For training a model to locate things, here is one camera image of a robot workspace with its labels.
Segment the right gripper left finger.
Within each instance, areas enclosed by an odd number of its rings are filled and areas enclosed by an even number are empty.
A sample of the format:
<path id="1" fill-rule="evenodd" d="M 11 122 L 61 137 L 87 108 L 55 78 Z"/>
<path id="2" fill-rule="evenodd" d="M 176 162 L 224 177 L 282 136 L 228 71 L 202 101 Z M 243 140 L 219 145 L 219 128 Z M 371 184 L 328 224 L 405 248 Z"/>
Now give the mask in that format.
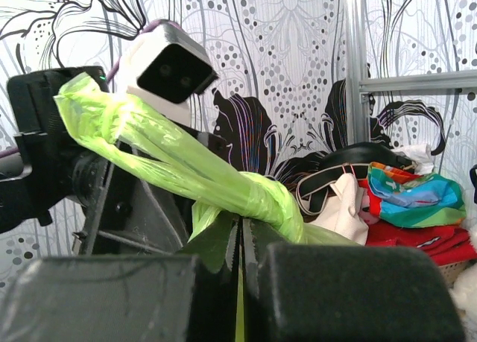
<path id="1" fill-rule="evenodd" d="M 1 305 L 3 341 L 233 341 L 239 220 L 221 213 L 172 256 L 37 259 Z"/>

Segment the green trash bag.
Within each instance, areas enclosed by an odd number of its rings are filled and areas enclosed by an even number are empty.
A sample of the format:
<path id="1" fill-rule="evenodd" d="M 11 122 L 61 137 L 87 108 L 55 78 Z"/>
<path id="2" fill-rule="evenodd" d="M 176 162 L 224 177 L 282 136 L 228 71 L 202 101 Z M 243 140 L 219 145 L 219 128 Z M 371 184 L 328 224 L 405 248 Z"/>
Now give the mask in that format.
<path id="1" fill-rule="evenodd" d="M 350 307 L 312 281 L 319 253 L 352 242 L 306 224 L 277 181 L 238 171 L 184 129 L 131 94 L 103 92 L 82 73 L 54 97 L 69 135 L 133 176 L 193 200 L 188 246 L 203 261 L 231 232 L 230 216 L 249 219 L 258 236 L 242 236 L 245 272 L 233 293 L 206 285 L 195 341 L 351 341 Z"/>

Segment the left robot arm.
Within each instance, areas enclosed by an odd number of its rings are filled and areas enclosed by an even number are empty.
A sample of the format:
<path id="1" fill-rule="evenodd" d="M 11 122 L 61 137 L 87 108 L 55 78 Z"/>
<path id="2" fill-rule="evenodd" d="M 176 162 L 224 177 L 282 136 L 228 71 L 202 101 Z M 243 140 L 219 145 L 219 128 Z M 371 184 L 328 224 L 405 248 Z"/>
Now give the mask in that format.
<path id="1" fill-rule="evenodd" d="M 99 66 L 48 69 L 7 82 L 19 133 L 16 148 L 1 154 L 1 231 L 29 219 L 46 227 L 51 208 L 70 199 L 85 215 L 73 233 L 74 253 L 178 251 L 192 231 L 192 201 L 134 177 L 67 133 L 53 97 L 80 73 L 107 89 Z"/>

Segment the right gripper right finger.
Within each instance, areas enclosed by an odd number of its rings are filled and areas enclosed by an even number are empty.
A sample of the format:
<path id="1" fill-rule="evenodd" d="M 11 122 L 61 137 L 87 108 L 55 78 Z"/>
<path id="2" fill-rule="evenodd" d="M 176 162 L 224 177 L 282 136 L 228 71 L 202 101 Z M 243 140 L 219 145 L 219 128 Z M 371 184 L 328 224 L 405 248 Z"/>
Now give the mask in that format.
<path id="1" fill-rule="evenodd" d="M 246 341 L 463 341 L 437 265 L 407 247 L 288 243 L 242 222 Z"/>

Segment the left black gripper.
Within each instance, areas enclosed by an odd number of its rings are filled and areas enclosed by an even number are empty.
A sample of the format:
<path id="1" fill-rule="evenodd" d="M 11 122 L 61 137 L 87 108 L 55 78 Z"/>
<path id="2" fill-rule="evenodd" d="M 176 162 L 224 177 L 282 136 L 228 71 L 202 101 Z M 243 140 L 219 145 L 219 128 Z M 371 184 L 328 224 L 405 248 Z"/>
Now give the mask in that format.
<path id="1" fill-rule="evenodd" d="M 74 234 L 76 255 L 227 254 L 227 216 L 195 241 L 192 199 L 156 187 L 95 153 L 80 159 L 75 193 L 85 204 L 83 229 Z"/>

